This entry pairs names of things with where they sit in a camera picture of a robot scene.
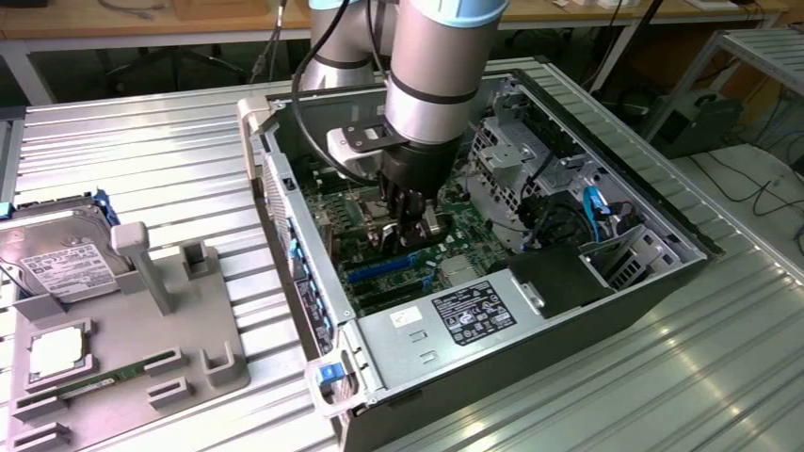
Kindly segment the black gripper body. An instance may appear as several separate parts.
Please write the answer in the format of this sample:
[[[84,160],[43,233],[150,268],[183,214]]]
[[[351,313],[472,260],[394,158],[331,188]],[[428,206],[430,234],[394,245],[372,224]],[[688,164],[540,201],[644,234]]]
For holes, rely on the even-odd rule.
[[[451,175],[460,144],[455,138],[435,145],[408,141],[387,148],[380,160],[383,194],[392,199],[400,193],[434,199]]]

